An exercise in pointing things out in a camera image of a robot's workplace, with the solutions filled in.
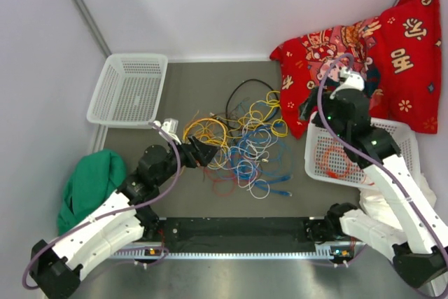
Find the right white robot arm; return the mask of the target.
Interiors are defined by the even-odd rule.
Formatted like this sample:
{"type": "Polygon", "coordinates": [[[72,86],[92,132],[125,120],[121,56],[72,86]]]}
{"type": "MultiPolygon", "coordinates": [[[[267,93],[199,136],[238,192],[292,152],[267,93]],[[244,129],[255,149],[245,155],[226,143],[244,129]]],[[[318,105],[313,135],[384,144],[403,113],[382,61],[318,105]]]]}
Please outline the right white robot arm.
{"type": "Polygon", "coordinates": [[[301,119],[326,129],[343,146],[349,159],[376,185],[401,226],[394,228],[343,203],[334,204],[325,215],[328,234],[336,240],[354,237],[377,250],[412,288],[446,273],[447,224],[423,196],[391,134],[372,124],[364,93],[314,88],[299,111],[301,119]]]}

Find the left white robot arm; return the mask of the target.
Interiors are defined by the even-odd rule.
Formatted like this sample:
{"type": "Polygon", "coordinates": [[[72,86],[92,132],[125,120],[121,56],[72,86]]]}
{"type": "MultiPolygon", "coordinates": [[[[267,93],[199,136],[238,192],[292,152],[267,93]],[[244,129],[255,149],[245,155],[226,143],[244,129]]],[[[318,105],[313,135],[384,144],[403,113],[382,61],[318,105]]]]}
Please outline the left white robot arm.
{"type": "Polygon", "coordinates": [[[47,298],[69,298],[99,264],[129,243],[152,240],[158,216],[150,204],[160,187],[175,183],[184,167],[206,167],[219,148],[195,137],[169,148],[149,146],[117,190],[72,230],[51,243],[41,240],[31,250],[31,277],[47,298]]]}

